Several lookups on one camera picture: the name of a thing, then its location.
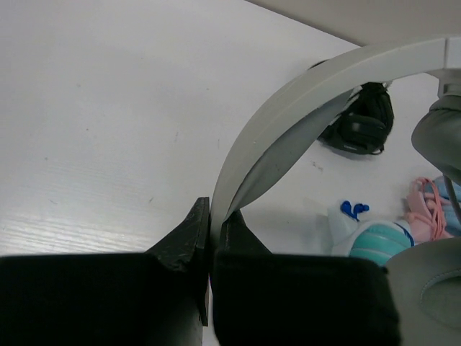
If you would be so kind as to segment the grey white over-ear headphones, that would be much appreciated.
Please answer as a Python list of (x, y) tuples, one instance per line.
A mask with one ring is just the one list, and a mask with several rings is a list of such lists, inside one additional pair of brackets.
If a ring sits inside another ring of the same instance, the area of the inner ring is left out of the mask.
[(324, 208), (310, 200), (305, 256), (353, 257), (383, 267), (399, 315), (400, 345), (460, 343), (460, 236), (417, 244), (405, 219), (410, 184), (443, 176), (460, 221), (460, 37), (368, 45), (286, 83), (252, 116), (224, 161), (210, 209), (215, 251), (222, 225), (280, 181), (367, 82), (418, 74), (439, 81), (438, 99), (376, 169), (332, 164)]

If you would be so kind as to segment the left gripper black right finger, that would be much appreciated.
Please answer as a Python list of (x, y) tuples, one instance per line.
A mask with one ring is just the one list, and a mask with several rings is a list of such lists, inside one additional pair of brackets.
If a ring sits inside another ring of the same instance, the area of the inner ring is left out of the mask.
[(399, 345), (386, 274), (366, 259), (274, 254), (235, 212), (212, 266), (215, 335), (221, 345)]

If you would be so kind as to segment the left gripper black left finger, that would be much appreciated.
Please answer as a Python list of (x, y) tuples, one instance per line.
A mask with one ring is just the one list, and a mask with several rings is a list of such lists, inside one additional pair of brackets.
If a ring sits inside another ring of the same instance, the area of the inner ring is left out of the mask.
[(3, 345), (201, 345), (210, 201), (145, 252), (1, 258)]

